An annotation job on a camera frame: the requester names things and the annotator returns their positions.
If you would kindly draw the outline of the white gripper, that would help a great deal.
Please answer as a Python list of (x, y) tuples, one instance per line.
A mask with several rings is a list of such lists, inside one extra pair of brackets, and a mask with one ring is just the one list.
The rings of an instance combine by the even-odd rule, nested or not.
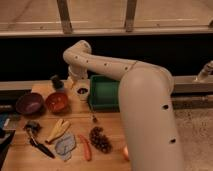
[(80, 83), (88, 82), (88, 74), (85, 69), (80, 69), (78, 67), (68, 67), (68, 84), (70, 87), (74, 87)]

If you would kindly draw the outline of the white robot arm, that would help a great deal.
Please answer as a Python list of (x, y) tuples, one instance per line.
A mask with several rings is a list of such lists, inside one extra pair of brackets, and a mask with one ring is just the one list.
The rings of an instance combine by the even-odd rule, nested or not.
[(118, 80), (118, 101), (132, 171), (185, 171), (171, 93), (174, 80), (161, 66), (97, 56), (80, 40), (63, 52), (72, 79), (92, 71)]

